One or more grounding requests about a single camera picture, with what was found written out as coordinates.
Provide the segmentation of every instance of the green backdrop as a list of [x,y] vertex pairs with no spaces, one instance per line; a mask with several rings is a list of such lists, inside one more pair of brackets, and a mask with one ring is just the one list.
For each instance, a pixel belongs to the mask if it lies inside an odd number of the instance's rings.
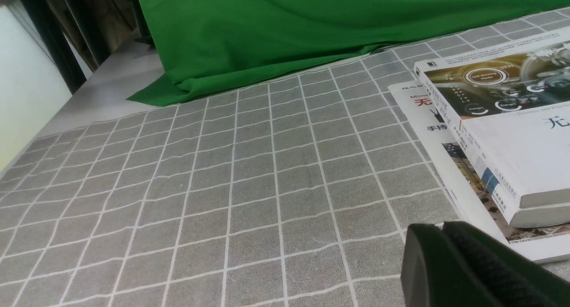
[[129,100],[167,106],[570,0],[139,0],[165,75]]

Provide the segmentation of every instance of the book spine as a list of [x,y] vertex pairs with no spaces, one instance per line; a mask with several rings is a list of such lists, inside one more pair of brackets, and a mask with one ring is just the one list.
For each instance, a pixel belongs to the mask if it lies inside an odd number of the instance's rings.
[[487,188],[487,192],[490,193],[491,198],[497,205],[497,208],[501,210],[503,217],[507,220],[507,223],[511,223],[515,214],[519,212],[519,207],[515,205],[515,200],[510,195],[509,192],[505,190],[505,188],[499,183],[497,177],[493,174],[491,169],[486,168],[483,176],[481,177],[481,181]]
[[499,191],[498,196],[501,196],[503,201],[507,199],[507,203],[509,203],[505,205],[505,210],[509,212],[514,210],[516,213],[519,210],[521,198],[517,195],[511,183],[505,179],[505,175],[498,169],[496,161],[487,156],[491,153],[485,152],[485,148],[478,143],[478,137],[470,132],[467,123],[462,122],[459,114],[452,108],[440,91],[437,90],[428,76],[421,72],[419,74],[419,80],[429,94],[436,109],[440,112],[442,118],[448,125],[448,129],[452,131],[452,135],[457,140],[460,148],[472,163],[477,175],[484,181],[483,174],[487,170],[490,170],[497,181],[501,182],[501,187],[497,189]]

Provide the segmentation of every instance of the book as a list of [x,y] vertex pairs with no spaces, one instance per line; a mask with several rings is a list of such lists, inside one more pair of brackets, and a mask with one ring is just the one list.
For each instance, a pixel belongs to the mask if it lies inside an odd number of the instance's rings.
[[570,201],[570,27],[417,62],[415,73],[491,191],[522,209]]
[[525,229],[509,225],[419,81],[388,88],[429,155],[460,219],[534,262],[570,258],[570,224]]

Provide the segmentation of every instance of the book cover image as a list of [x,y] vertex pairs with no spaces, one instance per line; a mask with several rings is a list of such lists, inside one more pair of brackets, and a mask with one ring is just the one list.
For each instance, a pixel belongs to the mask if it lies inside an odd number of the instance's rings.
[[462,119],[567,102],[570,41],[425,74]]
[[524,242],[531,239],[534,240],[570,233],[570,224],[525,229],[509,226],[501,214],[501,211],[497,208],[495,201],[491,198],[486,186],[481,179],[479,179],[475,169],[473,169],[473,166],[465,156],[460,146],[457,143],[443,143],[442,145],[448,152],[449,156],[453,159],[453,162],[456,164],[458,169],[464,175],[465,179],[469,182],[469,185],[477,194],[479,200],[481,200],[481,203],[485,206],[485,209],[487,209],[487,212],[489,212],[490,216],[493,218],[497,227],[501,230],[508,242]]

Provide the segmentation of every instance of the gray grid tablecloth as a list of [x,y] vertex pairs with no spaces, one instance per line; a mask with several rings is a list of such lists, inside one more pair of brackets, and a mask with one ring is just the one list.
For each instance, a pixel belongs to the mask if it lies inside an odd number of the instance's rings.
[[0,182],[0,305],[402,305],[407,226],[456,213],[387,86],[568,25],[541,13],[37,139]]

